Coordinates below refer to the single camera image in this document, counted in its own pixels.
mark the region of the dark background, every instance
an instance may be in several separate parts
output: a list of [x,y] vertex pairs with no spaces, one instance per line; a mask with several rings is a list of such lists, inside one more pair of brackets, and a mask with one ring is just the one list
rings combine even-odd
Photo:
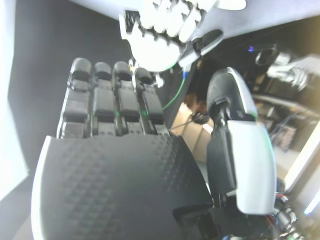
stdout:
[[[128,42],[121,40],[118,21],[67,0],[17,0],[15,16],[8,99],[30,177],[0,202],[2,240],[12,239],[30,214],[33,174],[45,137],[56,134],[73,60],[83,57],[93,64],[112,66],[131,57]],[[320,19],[311,18],[230,38],[214,50],[212,57],[231,67],[241,62],[246,68],[252,64],[250,57],[244,57],[248,46],[270,41],[298,48],[301,55],[319,53],[318,26]],[[166,84],[159,91],[163,104],[176,94],[181,82],[178,72],[166,76]],[[169,124],[183,97],[166,110]]]

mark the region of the green cable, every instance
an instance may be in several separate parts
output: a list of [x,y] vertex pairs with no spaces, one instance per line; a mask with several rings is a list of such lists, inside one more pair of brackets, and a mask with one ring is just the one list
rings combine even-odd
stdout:
[[188,75],[188,72],[187,72],[187,71],[184,71],[184,72],[183,72],[183,75],[182,75],[182,76],[183,76],[182,82],[181,82],[181,85],[180,85],[180,87],[179,87],[178,92],[176,93],[176,95],[174,96],[174,98],[172,98],[171,101],[168,102],[168,103],[162,108],[162,110],[165,110],[166,108],[168,108],[168,107],[177,99],[177,97],[179,96],[179,94],[181,93],[181,90],[183,89],[183,87],[184,87],[184,85],[185,85],[187,75]]

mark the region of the textured palm pad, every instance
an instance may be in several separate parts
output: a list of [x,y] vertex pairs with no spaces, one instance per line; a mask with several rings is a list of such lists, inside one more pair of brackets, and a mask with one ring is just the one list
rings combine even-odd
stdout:
[[44,240],[185,239],[173,210],[212,206],[181,137],[47,138],[32,192]]

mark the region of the white robotic hand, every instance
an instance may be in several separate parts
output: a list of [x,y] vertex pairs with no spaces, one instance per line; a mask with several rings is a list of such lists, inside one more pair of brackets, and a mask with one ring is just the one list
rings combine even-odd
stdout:
[[177,62],[185,67],[203,56],[223,39],[217,29],[206,40],[190,41],[206,13],[212,8],[240,10],[245,0],[145,0],[142,12],[119,15],[121,38],[128,40],[139,66],[162,72]]

